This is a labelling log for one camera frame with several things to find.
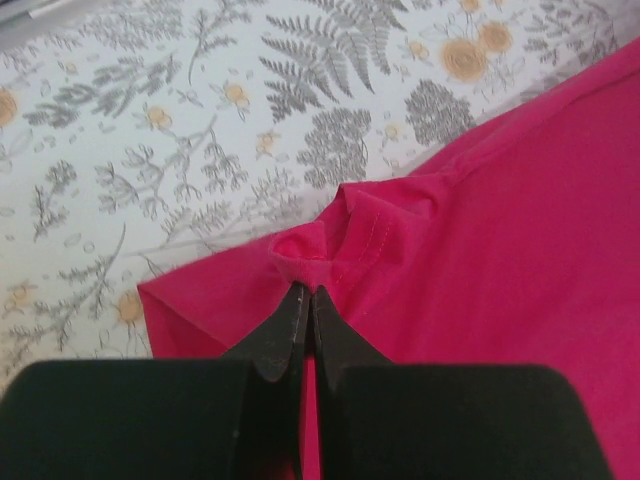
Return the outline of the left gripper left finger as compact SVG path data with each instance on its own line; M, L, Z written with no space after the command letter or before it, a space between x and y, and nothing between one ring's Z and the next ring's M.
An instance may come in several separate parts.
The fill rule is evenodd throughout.
M1 400L5 479L298 479L306 290L216 359L52 360Z

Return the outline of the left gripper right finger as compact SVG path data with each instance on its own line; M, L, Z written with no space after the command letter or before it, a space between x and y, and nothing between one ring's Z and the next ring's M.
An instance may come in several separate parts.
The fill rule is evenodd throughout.
M311 298L326 479L608 479L570 383L538 365L396 364Z

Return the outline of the magenta t shirt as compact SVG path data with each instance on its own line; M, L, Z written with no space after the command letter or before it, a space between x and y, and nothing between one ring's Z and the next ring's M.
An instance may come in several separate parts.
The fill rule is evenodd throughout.
M407 176L342 185L312 222L141 284L153 354L223 353L294 281L395 361L560 371L614 476L637 478L638 43Z

